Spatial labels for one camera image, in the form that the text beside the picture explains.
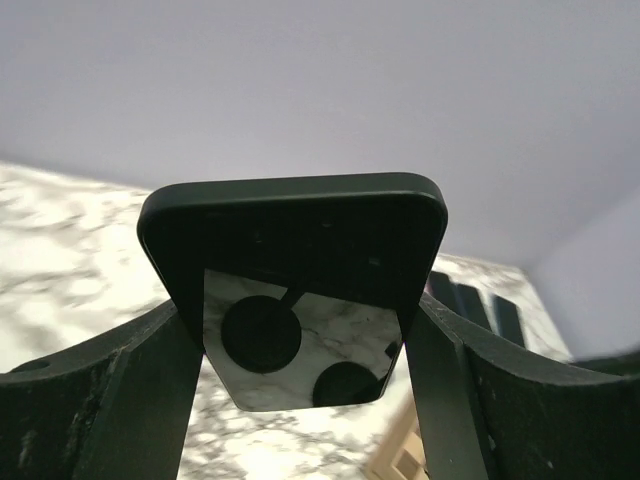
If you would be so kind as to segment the blue case phone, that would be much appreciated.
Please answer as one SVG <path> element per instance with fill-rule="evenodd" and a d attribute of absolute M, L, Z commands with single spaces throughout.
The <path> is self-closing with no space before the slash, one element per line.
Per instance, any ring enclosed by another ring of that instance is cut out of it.
<path fill-rule="evenodd" d="M 478 289 L 470 285 L 459 284 L 458 292 L 464 317 L 474 324 L 490 330 L 491 326 Z"/>

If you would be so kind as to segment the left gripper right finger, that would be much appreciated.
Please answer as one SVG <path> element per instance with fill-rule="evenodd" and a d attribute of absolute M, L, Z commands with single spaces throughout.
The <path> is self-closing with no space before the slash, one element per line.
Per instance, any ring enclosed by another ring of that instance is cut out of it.
<path fill-rule="evenodd" d="M 433 479 L 635 479 L 639 367 L 562 363 L 423 298 L 406 341 Z"/>

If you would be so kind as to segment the purple case phone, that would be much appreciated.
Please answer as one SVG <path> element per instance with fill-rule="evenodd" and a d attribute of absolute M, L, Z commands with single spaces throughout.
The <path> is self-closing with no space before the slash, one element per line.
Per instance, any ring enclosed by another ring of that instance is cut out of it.
<path fill-rule="evenodd" d="M 455 285 L 448 275 L 432 271 L 428 279 L 428 290 L 433 298 L 452 311 L 458 310 Z"/>

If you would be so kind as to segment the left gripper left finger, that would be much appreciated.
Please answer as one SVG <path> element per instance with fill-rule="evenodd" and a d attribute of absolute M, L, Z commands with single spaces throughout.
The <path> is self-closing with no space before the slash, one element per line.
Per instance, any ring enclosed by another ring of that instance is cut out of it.
<path fill-rule="evenodd" d="M 176 478 L 203 352 L 167 301 L 2 374 L 2 478 Z"/>

